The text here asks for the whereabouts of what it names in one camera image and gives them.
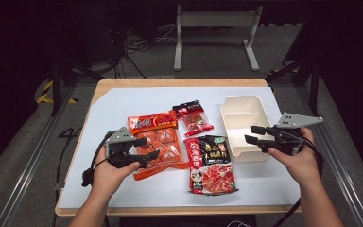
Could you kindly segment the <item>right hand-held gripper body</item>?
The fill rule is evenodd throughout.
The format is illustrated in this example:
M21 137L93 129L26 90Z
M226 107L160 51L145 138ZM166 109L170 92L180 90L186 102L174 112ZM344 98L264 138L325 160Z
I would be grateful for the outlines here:
M263 142L263 152L275 148L284 154L294 156L303 150L303 146L315 149L315 146L303 136L301 127L315 125L323 122L320 116L308 116L295 113L283 113L273 127L266 127L265 133L274 137L274 140Z

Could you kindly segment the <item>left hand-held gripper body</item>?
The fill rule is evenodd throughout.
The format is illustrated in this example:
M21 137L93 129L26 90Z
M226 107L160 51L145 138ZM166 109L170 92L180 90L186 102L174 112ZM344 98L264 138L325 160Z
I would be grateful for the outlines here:
M139 160L141 155L130 154L135 139L126 127L122 127L106 140L106 157L112 166L121 168L134 162L138 162L141 168L147 166L147 162Z

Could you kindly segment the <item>cream plastic container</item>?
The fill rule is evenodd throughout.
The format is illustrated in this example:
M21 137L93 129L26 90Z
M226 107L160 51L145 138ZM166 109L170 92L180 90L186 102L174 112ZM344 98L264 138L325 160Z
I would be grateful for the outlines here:
M251 132L251 126L270 127L268 115L257 96L229 96L221 106L221 115L234 162L262 162L268 155L246 142L245 136L269 139L269 135Z

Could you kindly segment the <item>orange seasoning cube packet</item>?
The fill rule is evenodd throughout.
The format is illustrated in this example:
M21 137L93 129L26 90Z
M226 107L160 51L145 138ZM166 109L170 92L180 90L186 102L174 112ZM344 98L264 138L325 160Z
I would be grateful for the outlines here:
M154 176L168 168L187 169L176 128L178 119L174 111L149 115L129 116L128 127L137 139L146 138L144 145L136 150L139 155L149 155L158 151L157 158L149 161L134 175L135 181Z

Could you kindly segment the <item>large red black packet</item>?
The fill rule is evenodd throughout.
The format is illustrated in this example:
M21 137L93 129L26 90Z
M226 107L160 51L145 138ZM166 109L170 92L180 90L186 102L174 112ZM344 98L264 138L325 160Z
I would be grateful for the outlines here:
M206 135L183 141L189 161L190 192L209 196L237 191L226 138Z

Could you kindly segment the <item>person's left hand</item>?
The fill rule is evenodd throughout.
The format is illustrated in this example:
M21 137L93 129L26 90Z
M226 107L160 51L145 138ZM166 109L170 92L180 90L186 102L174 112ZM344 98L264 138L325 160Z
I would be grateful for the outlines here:
M116 168L106 158L106 151L102 149L96 157L94 181L92 184L92 198L95 201L109 202L118 190L123 180L140 167L139 162Z

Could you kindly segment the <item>person's right hand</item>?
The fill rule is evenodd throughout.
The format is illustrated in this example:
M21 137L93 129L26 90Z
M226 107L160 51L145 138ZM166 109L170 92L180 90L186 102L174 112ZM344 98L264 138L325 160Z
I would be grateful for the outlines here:
M269 148L268 154L286 167L300 188L313 188L321 183L315 152L307 145L294 156L284 154L276 148Z

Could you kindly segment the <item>small red black packet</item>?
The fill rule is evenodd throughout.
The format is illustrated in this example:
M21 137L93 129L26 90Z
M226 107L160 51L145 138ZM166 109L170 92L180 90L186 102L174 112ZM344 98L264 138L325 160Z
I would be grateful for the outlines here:
M206 113L198 100L173 106L172 110L185 126L185 137L210 131L214 128L214 126L208 121Z

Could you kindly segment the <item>black tripod stand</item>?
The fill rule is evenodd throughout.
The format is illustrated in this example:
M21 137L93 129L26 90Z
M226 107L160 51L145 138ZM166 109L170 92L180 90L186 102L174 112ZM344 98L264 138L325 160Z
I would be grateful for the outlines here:
M59 113L59 110L64 103L64 100L61 97L61 82L63 81L66 86L70 87L75 87L78 82L76 73L72 71L73 68L76 68L88 78L102 80L103 77L91 69L82 66L80 63L65 57L56 48L48 49L47 52L51 60L50 78L53 81L54 107L51 115L55 116Z
M320 82L319 59L320 59L320 53L314 48L311 48L298 60L290 63L287 66L284 66L278 71L269 73L266 76L265 81L267 83L271 83L275 79L278 79L286 75L288 72L297 69L297 73L292 79L292 84L295 87L303 87L304 84L308 80L310 80L308 105L311 110L311 113L314 115L318 115L318 90Z

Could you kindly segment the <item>aluminium rail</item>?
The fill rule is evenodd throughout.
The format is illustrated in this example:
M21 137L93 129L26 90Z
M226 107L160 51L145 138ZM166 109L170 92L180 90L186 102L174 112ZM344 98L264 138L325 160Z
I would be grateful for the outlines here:
M74 87L65 87L63 89L62 97L60 98L61 105L57 109L56 113L53 116L49 117L48 122L46 123L43 132L39 138L39 141L36 147L33 149L32 154L30 155L26 166L18 178L16 185L14 186L1 214L0 214L0 227L8 227L15 212L17 211L34 175L35 172L46 153L46 147L49 139L52 136L53 130L57 126L61 115L74 93Z
M324 122L313 127L326 159L329 193L346 227L363 227L363 161L335 102L320 87L318 114Z

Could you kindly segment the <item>grey metal stand frame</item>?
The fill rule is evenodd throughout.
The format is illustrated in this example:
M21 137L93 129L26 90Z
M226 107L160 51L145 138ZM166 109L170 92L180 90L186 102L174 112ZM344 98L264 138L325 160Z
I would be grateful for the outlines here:
M174 70L182 69L182 29L184 27L248 27L247 39L242 41L251 70L259 71L259 64L253 52L253 41L262 16L263 7L249 11L185 11L177 6Z

